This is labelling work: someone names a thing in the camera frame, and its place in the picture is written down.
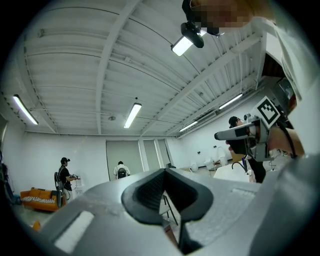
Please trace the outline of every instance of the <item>light panel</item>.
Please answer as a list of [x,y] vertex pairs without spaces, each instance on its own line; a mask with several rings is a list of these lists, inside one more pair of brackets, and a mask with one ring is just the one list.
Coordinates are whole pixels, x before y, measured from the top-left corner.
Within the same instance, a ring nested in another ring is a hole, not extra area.
[[223,104],[222,106],[219,107],[220,110],[222,110],[223,108],[225,108],[226,106],[228,106],[229,104],[231,104],[232,102],[235,102],[237,99],[239,99],[240,97],[242,97],[242,93],[239,94],[238,96],[234,97],[233,99],[229,100],[226,104]]
[[30,111],[26,108],[25,104],[22,102],[22,100],[20,99],[19,95],[15,94],[13,96],[14,101],[16,102],[16,104],[19,106],[19,108],[22,110],[22,112],[26,115],[27,118],[29,118],[29,120],[34,124],[37,125],[39,124],[38,121],[32,116],[32,114],[30,113]]
[[182,128],[179,132],[183,132],[184,130],[190,128],[191,126],[194,126],[195,124],[197,124],[198,122],[197,121],[194,121],[193,123],[189,124],[188,126]]
[[[203,37],[207,32],[204,30],[201,30],[200,32],[200,36]],[[193,43],[186,38],[185,36],[181,37],[178,42],[176,42],[173,46],[172,46],[172,51],[178,55],[179,57],[181,55],[183,55],[186,50],[188,50],[190,48],[190,46],[192,46]]]
[[128,129],[130,127],[130,125],[132,124],[132,122],[134,121],[134,119],[136,118],[136,115],[138,114],[139,110],[141,109],[142,105],[139,103],[134,103],[133,107],[131,109],[131,112],[129,114],[128,119],[125,122],[124,128]]

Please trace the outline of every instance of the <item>person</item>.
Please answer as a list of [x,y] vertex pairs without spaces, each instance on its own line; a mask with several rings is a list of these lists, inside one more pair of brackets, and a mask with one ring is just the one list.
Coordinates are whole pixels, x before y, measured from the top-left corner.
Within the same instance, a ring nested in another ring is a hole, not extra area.
[[[244,123],[236,116],[232,116],[229,119],[229,128],[242,126]],[[266,169],[264,168],[263,162],[257,162],[253,157],[248,157],[248,162],[251,166],[251,169],[254,173],[255,181],[257,183],[262,183],[266,176]]]
[[[121,173],[121,175],[120,175],[120,171],[121,171],[120,169],[124,169],[125,173],[123,173],[123,174]],[[129,168],[126,165],[124,165],[124,163],[122,161],[120,161],[120,162],[118,162],[118,165],[116,167],[114,167],[113,174],[115,176],[115,179],[117,180],[117,179],[123,178],[125,176],[130,176],[130,171],[129,171]]]
[[61,158],[61,166],[59,168],[59,176],[63,184],[63,193],[65,195],[65,199],[70,202],[73,199],[72,195],[72,188],[71,188],[71,181],[75,181],[77,177],[71,177],[69,170],[67,169],[68,162],[70,162],[70,159],[66,157]]
[[[320,65],[299,24],[271,0],[190,0],[190,7],[202,28],[220,28],[220,32],[224,28],[226,32],[240,28],[253,17],[266,18],[275,24],[274,30],[282,49],[283,71],[297,100],[296,109],[288,116],[295,130],[287,131],[297,156],[303,156],[306,149],[309,154],[320,153],[320,144],[313,143],[320,140],[320,134],[312,128],[318,126],[317,111],[303,115],[310,112],[310,108],[319,108],[315,97],[320,93]],[[293,153],[286,135],[278,127],[270,129],[268,146],[270,150]]]

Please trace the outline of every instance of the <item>backpack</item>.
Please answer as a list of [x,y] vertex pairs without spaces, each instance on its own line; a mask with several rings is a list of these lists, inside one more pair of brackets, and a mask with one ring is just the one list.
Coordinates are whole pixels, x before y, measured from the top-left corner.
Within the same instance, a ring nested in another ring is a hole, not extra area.
[[56,205],[58,206],[58,208],[61,208],[63,203],[62,196],[64,185],[62,184],[60,174],[58,172],[54,173],[54,183],[56,188]]
[[124,178],[127,176],[127,171],[124,168],[118,170],[118,179]]

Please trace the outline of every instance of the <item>black wire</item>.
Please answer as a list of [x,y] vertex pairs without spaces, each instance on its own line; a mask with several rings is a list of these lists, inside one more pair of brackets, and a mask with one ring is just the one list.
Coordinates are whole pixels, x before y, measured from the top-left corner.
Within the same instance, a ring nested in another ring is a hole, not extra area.
[[234,162],[234,163],[231,165],[231,168],[232,168],[232,169],[234,169],[234,164],[239,164],[239,165],[241,165],[241,167],[244,169],[244,171],[247,172],[246,169],[245,169],[245,167],[244,167],[241,163],[239,163],[239,162]]
[[295,158],[297,157],[297,155],[296,155],[294,143],[292,142],[292,139],[291,139],[291,137],[290,137],[290,135],[289,135],[286,127],[285,127],[284,124],[283,124],[282,122],[280,122],[280,121],[277,121],[276,124],[277,124],[278,127],[284,132],[286,138],[288,139],[289,144],[290,144],[290,147],[291,147],[291,149],[292,149],[292,158],[295,159]]
[[[67,190],[67,189],[66,189],[66,191],[68,191],[69,198],[68,198],[68,199],[66,198],[65,200],[67,200],[67,201],[68,201],[68,200],[70,199],[70,197],[71,197],[71,196],[70,196],[69,190]],[[64,189],[62,189],[62,192],[63,192],[63,194],[65,194],[65,197],[67,197],[67,193],[66,193],[66,192],[64,192]]]
[[71,189],[71,191],[75,190],[75,189],[77,188],[77,186],[78,186],[78,182],[77,182],[77,180],[75,179],[75,188],[74,188],[74,189]]
[[[280,153],[280,154],[277,154],[273,160],[275,160],[275,159],[276,159],[278,156],[280,156],[280,155],[281,155],[281,153]],[[274,171],[277,165],[276,165],[276,164],[273,165],[273,164],[272,164],[272,160],[271,160],[271,161],[269,162],[269,166],[271,166],[272,171]]]

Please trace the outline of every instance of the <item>orange sofa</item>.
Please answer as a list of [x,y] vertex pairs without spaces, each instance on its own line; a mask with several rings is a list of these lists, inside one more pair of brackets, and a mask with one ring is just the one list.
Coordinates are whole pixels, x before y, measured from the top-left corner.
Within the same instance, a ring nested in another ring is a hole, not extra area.
[[[45,190],[32,187],[31,190],[20,192],[22,204],[48,212],[55,212],[57,206],[57,191]],[[66,204],[65,195],[62,197],[62,205]]]

